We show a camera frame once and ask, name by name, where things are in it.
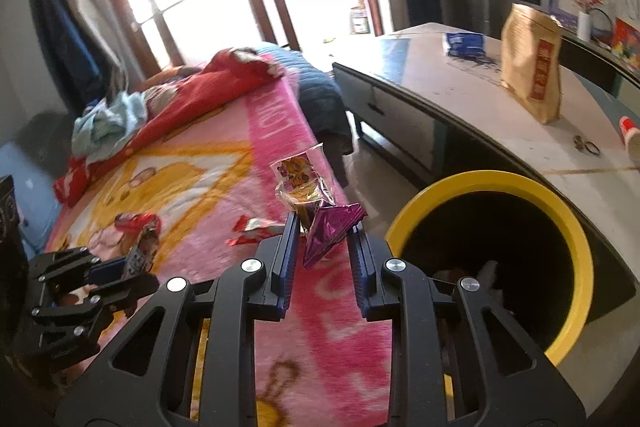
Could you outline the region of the small patterned wrapper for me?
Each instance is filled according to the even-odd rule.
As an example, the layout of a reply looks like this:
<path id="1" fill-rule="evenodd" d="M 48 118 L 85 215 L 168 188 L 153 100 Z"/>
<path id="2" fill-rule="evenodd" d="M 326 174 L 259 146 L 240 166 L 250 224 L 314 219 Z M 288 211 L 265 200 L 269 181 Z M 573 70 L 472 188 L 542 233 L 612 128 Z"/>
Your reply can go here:
<path id="1" fill-rule="evenodd" d="M 138 277 L 152 270 L 155 256 L 160 249 L 160 236 L 157 229 L 144 227 L 138 235 L 137 242 L 131 246 L 122 270 L 124 280 Z"/>

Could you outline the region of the red cylindrical snack can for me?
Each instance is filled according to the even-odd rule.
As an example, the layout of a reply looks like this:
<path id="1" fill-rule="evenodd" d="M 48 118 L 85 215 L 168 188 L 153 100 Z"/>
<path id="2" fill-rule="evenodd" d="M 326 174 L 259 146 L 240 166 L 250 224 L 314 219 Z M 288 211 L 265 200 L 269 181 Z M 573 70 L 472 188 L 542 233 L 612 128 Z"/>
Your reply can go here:
<path id="1" fill-rule="evenodd" d="M 138 235 L 143 229 L 151 229 L 157 233 L 162 231 L 162 220 L 155 213 L 119 213 L 114 219 L 117 231 L 129 235 Z"/>

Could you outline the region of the red and white wrapper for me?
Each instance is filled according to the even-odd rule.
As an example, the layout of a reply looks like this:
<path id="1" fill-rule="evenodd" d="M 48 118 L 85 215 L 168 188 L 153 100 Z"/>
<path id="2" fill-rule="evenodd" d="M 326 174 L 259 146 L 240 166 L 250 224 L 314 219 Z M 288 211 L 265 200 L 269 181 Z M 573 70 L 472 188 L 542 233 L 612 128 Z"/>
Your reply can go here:
<path id="1" fill-rule="evenodd" d="M 264 239 L 270 239 L 270 237 L 282 234 L 284 228 L 285 224 L 283 222 L 241 216 L 233 225 L 232 232 L 234 236 L 232 239 L 228 239 L 227 245 L 258 244 Z"/>

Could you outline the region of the purple foil wrapper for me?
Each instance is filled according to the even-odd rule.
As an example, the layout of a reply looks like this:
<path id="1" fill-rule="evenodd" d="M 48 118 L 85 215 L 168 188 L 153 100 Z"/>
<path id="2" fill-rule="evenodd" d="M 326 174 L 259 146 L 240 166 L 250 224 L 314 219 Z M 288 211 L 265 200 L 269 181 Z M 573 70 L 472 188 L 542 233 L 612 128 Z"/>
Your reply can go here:
<path id="1" fill-rule="evenodd" d="M 367 215 L 359 202 L 348 205 L 321 204 L 307 234 L 303 268 L 310 270 Z"/>

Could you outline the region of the clear yellow candy wrapper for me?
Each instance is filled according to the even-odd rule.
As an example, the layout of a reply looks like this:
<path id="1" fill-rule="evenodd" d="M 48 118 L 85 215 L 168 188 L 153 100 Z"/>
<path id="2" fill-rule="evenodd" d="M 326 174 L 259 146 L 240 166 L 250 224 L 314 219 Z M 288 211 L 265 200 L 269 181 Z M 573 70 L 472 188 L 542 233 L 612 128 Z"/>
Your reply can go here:
<path id="1" fill-rule="evenodd" d="M 333 185 L 328 179 L 331 170 L 326 167 L 328 163 L 322 143 L 273 161 L 270 165 L 276 178 L 277 196 L 289 210 L 296 213 L 304 232 L 311 229 L 314 217 L 322 206 L 336 204 Z"/>

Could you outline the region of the yellow rimmed black trash bin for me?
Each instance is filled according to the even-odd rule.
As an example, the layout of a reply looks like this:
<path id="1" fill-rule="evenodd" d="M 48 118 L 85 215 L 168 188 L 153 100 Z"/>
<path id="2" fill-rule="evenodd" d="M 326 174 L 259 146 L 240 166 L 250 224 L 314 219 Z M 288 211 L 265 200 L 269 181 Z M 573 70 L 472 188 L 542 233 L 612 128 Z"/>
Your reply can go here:
<path id="1" fill-rule="evenodd" d="M 432 277 L 439 271 L 479 277 L 560 364 L 591 308 L 594 269 L 582 225 L 544 185 L 500 170 L 454 174 L 424 188 L 386 233 L 390 250 Z"/>

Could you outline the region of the light blue pillow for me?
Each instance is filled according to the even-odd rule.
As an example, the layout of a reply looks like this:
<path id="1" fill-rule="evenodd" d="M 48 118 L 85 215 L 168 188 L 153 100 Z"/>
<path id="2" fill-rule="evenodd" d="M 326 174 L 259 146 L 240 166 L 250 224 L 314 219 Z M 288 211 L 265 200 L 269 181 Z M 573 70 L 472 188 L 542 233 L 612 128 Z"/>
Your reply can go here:
<path id="1" fill-rule="evenodd" d="M 61 211 L 53 178 L 15 142 L 1 147 L 1 173 L 13 178 L 21 239 L 27 258 L 32 259 L 46 249 Z"/>

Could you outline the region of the pink cartoon blanket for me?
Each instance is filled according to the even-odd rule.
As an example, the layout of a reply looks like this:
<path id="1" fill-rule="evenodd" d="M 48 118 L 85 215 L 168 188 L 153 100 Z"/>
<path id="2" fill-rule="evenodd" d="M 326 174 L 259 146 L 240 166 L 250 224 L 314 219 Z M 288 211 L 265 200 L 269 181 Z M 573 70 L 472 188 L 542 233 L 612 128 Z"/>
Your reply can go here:
<path id="1" fill-rule="evenodd" d="M 116 216 L 154 213 L 162 221 L 156 276 L 213 279 L 254 255 L 254 245 L 232 244 L 241 217 L 285 219 L 271 166 L 314 143 L 290 86 L 275 81 L 129 154 L 62 211 L 48 246 L 111 258 L 124 243 Z M 344 246 L 296 271 L 284 320 L 256 326 L 255 359 L 260 425 L 386 420 L 390 328 L 363 320 Z"/>

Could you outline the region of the light blue crumpled clothes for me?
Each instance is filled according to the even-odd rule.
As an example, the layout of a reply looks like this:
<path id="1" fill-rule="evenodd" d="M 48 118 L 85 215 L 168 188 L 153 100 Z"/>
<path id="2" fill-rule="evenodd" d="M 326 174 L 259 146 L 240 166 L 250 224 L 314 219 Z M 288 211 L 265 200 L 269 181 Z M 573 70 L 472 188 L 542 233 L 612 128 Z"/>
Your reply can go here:
<path id="1" fill-rule="evenodd" d="M 143 95 L 119 92 L 108 103 L 102 98 L 96 106 L 75 119 L 72 155 L 88 164 L 118 154 L 148 121 Z"/>

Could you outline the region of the dark blue left curtain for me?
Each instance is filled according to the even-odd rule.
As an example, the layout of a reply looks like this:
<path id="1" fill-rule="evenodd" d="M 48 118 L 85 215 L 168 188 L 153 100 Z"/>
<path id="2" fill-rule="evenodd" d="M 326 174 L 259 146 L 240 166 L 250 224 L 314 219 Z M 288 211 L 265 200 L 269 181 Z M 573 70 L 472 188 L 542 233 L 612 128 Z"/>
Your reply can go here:
<path id="1" fill-rule="evenodd" d="M 70 113 L 80 115 L 110 87 L 111 66 L 73 16 L 67 0 L 29 0 L 40 49 Z"/>

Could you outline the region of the red quilt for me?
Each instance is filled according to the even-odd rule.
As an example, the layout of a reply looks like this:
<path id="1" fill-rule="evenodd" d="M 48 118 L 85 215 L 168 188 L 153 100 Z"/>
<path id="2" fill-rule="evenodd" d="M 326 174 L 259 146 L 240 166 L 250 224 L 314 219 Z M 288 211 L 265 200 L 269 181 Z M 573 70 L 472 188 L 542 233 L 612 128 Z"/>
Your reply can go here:
<path id="1" fill-rule="evenodd" d="M 120 150 L 96 162 L 86 158 L 70 158 L 64 176 L 53 183 L 56 199 L 68 207 L 76 205 L 91 184 L 133 153 L 196 118 L 285 75 L 284 66 L 253 49 L 219 51 L 201 72 L 177 81 L 174 95 L 160 113 L 148 119 L 141 129 L 127 138 Z"/>

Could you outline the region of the coffee table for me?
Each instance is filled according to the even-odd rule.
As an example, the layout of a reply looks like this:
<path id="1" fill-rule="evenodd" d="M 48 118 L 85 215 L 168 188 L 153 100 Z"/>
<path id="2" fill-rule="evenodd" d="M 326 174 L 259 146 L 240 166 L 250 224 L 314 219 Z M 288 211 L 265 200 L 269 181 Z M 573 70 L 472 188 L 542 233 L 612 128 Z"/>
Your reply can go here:
<path id="1" fill-rule="evenodd" d="M 512 170 L 572 208 L 593 255 L 590 319 L 562 362 L 588 412 L 630 373 L 639 350 L 639 166 L 625 150 L 628 108 L 569 69 L 561 117 L 539 124 L 500 81 L 500 42 L 488 62 L 445 54 L 441 24 L 352 37 L 332 54 L 346 106 L 408 156 L 418 181 L 477 169 Z"/>

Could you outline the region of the dark blue sofa cover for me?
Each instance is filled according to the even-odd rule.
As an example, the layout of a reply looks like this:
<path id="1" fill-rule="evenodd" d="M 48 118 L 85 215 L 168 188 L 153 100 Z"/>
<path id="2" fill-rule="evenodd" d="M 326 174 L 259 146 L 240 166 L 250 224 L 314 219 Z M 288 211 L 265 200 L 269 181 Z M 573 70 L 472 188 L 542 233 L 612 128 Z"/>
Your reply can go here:
<path id="1" fill-rule="evenodd" d="M 279 48 L 272 43 L 261 43 L 257 47 L 260 54 L 267 54 L 288 69 L 298 74 L 297 100 L 314 136 L 329 139 L 341 155 L 350 155 L 352 129 L 346 115 L 340 88 L 326 72 L 312 66 L 302 54 Z"/>

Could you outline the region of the red paper cup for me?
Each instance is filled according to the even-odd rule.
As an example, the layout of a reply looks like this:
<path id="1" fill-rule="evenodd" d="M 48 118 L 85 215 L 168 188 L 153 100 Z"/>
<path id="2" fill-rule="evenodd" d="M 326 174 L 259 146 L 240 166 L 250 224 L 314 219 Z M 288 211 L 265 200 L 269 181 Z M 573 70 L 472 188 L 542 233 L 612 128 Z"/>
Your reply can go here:
<path id="1" fill-rule="evenodd" d="M 626 148 L 626 152 L 629 158 L 633 161 L 640 160 L 640 128 L 634 123 L 634 121 L 628 117 L 623 116 L 618 123 L 620 126 L 620 134 Z"/>

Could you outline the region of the blue tissue packet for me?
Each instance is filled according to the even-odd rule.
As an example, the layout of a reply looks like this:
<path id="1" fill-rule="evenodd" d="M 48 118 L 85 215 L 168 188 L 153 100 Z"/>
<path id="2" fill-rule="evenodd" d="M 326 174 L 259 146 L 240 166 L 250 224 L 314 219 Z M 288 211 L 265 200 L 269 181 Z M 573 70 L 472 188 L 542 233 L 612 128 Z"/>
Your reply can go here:
<path id="1" fill-rule="evenodd" d="M 477 32 L 456 31 L 442 35 L 442 48 L 448 56 L 480 58 L 486 55 L 485 36 Z"/>

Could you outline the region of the brown paper bag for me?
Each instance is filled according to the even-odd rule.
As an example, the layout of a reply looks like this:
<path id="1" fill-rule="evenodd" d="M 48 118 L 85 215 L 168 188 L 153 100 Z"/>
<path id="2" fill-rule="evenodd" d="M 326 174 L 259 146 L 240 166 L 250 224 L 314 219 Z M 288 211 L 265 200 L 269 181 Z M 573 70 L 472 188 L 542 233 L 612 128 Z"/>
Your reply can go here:
<path id="1" fill-rule="evenodd" d="M 501 84 L 541 124 L 560 118 L 561 43 L 554 17 L 512 5 L 501 31 Z"/>

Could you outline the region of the tv cabinet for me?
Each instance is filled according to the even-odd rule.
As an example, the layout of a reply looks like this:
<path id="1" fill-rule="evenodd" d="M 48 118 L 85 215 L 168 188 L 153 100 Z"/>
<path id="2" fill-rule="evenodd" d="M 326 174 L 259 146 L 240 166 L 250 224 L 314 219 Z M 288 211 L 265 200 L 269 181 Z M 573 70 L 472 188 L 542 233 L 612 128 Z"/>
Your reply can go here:
<path id="1" fill-rule="evenodd" d="M 600 43 L 577 37 L 577 17 L 560 9 L 552 15 L 563 27 L 562 66 L 581 75 L 639 114 L 639 69 L 633 68 Z"/>

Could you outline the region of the white vase red flowers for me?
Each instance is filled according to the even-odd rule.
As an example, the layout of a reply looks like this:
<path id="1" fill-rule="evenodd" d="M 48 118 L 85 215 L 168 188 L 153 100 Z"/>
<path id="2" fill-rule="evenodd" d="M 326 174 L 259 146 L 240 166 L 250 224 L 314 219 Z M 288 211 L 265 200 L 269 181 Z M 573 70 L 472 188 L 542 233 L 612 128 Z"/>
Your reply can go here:
<path id="1" fill-rule="evenodd" d="M 600 9 L 604 0 L 573 0 L 579 9 L 577 20 L 577 37 L 585 42 L 591 40 L 592 21 L 591 12 Z"/>

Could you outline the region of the colourful picture frame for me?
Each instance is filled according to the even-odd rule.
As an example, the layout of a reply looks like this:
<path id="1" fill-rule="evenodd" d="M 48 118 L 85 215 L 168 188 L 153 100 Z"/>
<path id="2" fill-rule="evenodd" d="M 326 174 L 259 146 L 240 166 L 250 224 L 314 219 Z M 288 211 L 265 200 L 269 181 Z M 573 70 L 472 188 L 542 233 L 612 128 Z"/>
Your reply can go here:
<path id="1" fill-rule="evenodd" d="M 631 69 L 640 67 L 640 35 L 637 28 L 616 18 L 611 43 L 612 53 Z"/>

